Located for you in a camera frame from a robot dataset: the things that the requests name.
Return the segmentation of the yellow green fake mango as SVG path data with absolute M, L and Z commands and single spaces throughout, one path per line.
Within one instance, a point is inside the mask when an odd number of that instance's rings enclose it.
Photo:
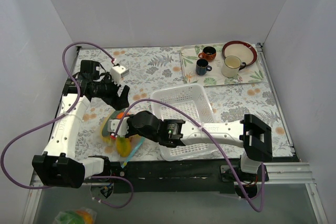
M 121 157 L 127 157 L 131 153 L 131 141 L 128 138 L 118 136 L 116 138 L 116 150 Z

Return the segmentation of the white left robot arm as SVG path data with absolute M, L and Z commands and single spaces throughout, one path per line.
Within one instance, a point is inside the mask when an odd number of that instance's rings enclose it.
M 110 71 L 100 72 L 97 61 L 83 60 L 79 72 L 68 78 L 62 91 L 60 115 L 54 124 L 50 140 L 41 155 L 35 155 L 32 166 L 45 186 L 79 188 L 83 181 L 95 176 L 106 182 L 112 170 L 106 156 L 90 156 L 75 160 L 75 147 L 82 118 L 93 98 L 101 99 L 116 111 L 129 106 L 130 88 L 121 80 L 129 70 L 117 64 Z

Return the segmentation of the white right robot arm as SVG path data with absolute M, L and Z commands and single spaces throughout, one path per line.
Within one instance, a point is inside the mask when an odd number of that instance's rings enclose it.
M 246 181 L 257 174 L 262 162 L 273 158 L 271 127 L 252 114 L 240 121 L 195 125 L 191 120 L 160 120 L 142 111 L 129 116 L 126 123 L 126 137 L 139 135 L 168 148 L 208 143 L 243 148 L 237 173 Z

